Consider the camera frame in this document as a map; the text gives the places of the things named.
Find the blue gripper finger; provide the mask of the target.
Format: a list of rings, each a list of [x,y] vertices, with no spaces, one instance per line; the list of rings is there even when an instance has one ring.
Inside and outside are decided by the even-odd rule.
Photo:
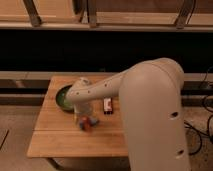
[[[97,117],[90,117],[90,125],[95,126],[99,123],[99,119]]]
[[[81,130],[84,130],[84,122],[83,122],[82,120],[80,120],[80,121],[78,122],[78,125],[79,125],[79,128],[80,128]]]

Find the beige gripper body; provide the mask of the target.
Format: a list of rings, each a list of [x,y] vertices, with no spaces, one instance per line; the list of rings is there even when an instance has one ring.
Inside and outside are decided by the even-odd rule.
[[[74,105],[75,121],[82,116],[90,116],[93,113],[93,107],[90,102],[77,103]]]

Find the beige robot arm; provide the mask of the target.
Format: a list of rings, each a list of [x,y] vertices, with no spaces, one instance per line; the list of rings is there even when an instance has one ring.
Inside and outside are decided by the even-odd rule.
[[[131,171],[191,171],[181,114],[182,67],[170,58],[140,62],[66,95],[77,105],[117,96]]]

